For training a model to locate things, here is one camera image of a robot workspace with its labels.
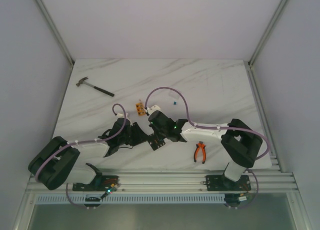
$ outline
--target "pliers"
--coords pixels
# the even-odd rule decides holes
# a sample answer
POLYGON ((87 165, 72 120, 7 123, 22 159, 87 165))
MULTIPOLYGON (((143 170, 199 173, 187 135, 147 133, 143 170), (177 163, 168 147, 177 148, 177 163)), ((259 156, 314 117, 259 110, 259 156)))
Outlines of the pliers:
POLYGON ((200 148, 202 150, 202 155, 203 155, 202 163, 203 164, 205 163, 206 157, 207 157, 205 147, 206 147, 205 144, 201 141, 198 144, 196 144, 196 150, 194 152, 194 157, 193 157, 195 163, 197 162, 197 155, 200 148))

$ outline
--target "aluminum frame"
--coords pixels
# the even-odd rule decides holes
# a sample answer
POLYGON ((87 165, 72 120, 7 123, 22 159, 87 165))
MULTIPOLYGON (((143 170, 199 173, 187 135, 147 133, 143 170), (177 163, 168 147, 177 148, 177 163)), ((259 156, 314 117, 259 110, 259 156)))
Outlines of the aluminum frame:
MULTIPOLYGON (((264 134, 268 137, 271 142, 271 162, 272 168, 269 170, 257 170, 255 174, 259 180, 259 187, 261 193, 286 193, 288 203, 292 212, 292 217, 298 230, 312 230, 308 215, 306 213, 305 207, 303 205, 301 196, 299 194, 298 187, 295 182, 293 173, 282 173, 281 165, 278 163, 276 157, 276 147, 274 145, 274 140, 268 125, 268 120, 266 117, 265 109, 263 107, 263 102, 257 87, 257 82, 253 72, 253 65, 263 49, 264 45, 268 41, 273 29, 275 28, 278 20, 281 17, 283 10, 285 9, 289 0, 281 0, 279 6, 275 10, 266 30, 264 31, 251 59, 250 62, 244 62, 247 70, 247 75, 252 88, 252 93, 257 106, 258 114, 262 122, 262 128, 264 134)), ((35 0, 37 6, 42 12, 53 36, 57 40, 62 52, 70 63, 70 69, 72 70, 74 66, 74 60, 68 51, 68 48, 63 41, 61 35, 58 32, 46 6, 42 0, 35 0)), ((208 194, 206 187, 201 184, 205 178, 205 175, 209 174, 221 174, 220 171, 138 171, 134 170, 103 170, 106 173, 112 173, 119 175, 120 179, 120 189, 116 193, 117 195, 125 194, 137 194, 146 193, 150 194, 156 193, 167 193, 167 194, 208 194)), ((255 190, 254 178, 250 176, 250 181, 252 184, 253 191, 255 190)), ((49 191, 42 184, 36 183, 34 178, 31 177, 26 193, 21 202, 19 212, 17 214, 14 230, 27 229, 33 214, 34 206, 37 197, 40 194, 60 194, 65 192, 65 185, 62 185, 55 191, 49 191)), ((222 192, 210 192, 212 194, 222 194, 222 192)))

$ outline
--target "hammer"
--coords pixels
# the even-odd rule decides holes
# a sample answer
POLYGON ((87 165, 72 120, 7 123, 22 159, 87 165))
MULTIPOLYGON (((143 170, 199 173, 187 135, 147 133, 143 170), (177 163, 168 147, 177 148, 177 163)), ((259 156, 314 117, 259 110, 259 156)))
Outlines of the hammer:
POLYGON ((106 91, 106 90, 104 90, 104 89, 101 89, 101 88, 99 88, 99 87, 96 87, 96 86, 94 86, 94 85, 92 85, 92 84, 89 84, 89 83, 85 82, 85 80, 87 80, 87 79, 88 79, 88 77, 82 78, 82 79, 79 80, 79 82, 78 82, 77 84, 75 84, 75 85, 79 87, 81 84, 86 84, 87 86, 90 86, 90 87, 92 87, 92 88, 94 88, 94 89, 96 89, 96 90, 98 90, 98 91, 100 91, 100 92, 102 92, 102 93, 104 93, 104 94, 107 94, 107 95, 110 95, 111 97, 114 97, 115 94, 112 94, 112 93, 110 93, 109 91, 106 91))

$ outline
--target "glass panel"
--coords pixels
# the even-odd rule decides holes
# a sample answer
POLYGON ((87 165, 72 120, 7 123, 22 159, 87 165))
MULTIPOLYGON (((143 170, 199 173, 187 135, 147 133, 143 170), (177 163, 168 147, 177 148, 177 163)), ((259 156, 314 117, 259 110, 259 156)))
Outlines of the glass panel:
POLYGON ((218 204, 117 204, 96 210, 37 205, 28 230, 295 230, 285 194, 259 194, 243 210, 218 204))

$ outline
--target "metal mounting plate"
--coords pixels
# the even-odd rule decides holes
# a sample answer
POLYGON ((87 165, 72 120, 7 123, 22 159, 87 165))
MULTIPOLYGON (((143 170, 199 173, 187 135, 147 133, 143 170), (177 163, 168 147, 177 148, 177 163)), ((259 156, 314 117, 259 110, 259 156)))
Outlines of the metal mounting plate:
POLYGON ((101 184, 97 187, 90 185, 90 184, 81 184, 81 183, 75 183, 73 184, 72 190, 75 192, 104 192, 107 189, 110 188, 110 185, 112 183, 118 182, 118 176, 117 175, 106 175, 101 177, 101 184), (108 184, 103 184, 104 181, 115 179, 114 182, 110 182, 108 184))
POLYGON ((204 184, 211 191, 250 191, 251 185, 248 175, 242 175, 232 189, 227 188, 222 180, 222 175, 207 175, 204 184))

